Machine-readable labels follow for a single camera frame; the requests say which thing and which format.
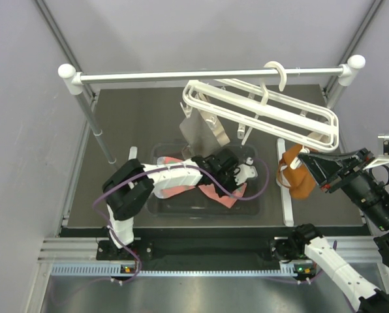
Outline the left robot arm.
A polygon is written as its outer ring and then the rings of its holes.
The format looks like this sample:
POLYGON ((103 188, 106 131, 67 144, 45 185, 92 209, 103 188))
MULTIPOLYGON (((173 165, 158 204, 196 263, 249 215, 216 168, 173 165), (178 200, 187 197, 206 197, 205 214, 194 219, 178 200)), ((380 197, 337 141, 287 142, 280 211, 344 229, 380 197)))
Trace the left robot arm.
POLYGON ((156 165, 143 164, 136 158, 127 161, 102 186, 109 214, 111 251, 122 259, 133 253, 134 217, 151 194, 167 198, 162 195, 164 190, 212 186, 218 197, 232 196, 246 182, 247 175, 254 172, 230 149, 156 165))

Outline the white plastic clip hanger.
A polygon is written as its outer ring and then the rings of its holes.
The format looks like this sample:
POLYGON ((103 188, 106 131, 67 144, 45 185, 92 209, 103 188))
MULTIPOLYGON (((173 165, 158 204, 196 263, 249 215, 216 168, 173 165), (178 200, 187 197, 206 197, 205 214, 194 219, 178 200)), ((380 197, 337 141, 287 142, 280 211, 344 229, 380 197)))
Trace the white plastic clip hanger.
POLYGON ((287 70, 282 64, 270 61, 266 67, 277 72, 280 78, 278 92, 270 91, 264 79, 259 85, 253 85, 239 79, 239 75, 218 75, 214 80, 224 85, 249 93, 243 97, 225 89, 209 85, 200 80, 189 80, 182 94, 182 109, 187 117, 196 108, 217 117, 247 126, 249 130, 243 135, 245 142, 252 129, 256 129, 280 138, 299 143, 314 150, 329 153, 339 146, 339 120, 337 115, 327 107, 289 97, 282 92, 287 84, 287 70), (286 125, 302 128, 321 136, 313 139, 273 123, 261 121, 265 117, 286 125))

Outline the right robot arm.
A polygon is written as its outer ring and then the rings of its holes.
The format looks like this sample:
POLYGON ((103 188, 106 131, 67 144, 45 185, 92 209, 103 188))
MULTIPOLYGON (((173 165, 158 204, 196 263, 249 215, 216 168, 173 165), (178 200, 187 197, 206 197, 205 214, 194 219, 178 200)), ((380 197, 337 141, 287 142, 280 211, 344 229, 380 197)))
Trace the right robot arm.
POLYGON ((311 260, 342 291, 354 312, 389 312, 389 174, 386 182, 375 178, 371 170, 389 163, 389 153, 374 156, 366 148, 348 153, 321 153, 298 148, 283 153, 277 169, 281 188, 298 187, 299 174, 309 172, 309 181, 325 194, 342 191, 358 208, 361 226, 322 226, 301 224, 287 228, 270 239, 272 256, 290 263, 311 260), (350 264, 372 259, 363 253, 366 243, 377 252, 376 260, 384 266, 384 287, 364 278, 350 264))

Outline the orange beige sock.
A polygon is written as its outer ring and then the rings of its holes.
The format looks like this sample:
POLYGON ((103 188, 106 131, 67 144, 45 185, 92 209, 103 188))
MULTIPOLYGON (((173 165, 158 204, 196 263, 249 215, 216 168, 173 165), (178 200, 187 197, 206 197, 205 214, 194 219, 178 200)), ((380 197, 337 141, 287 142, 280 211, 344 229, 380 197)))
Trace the orange beige sock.
POLYGON ((288 189, 290 196, 297 200, 304 200, 316 186, 316 182, 306 166, 301 163, 296 168, 291 165, 303 149, 296 144, 282 154, 277 169, 277 182, 288 189))

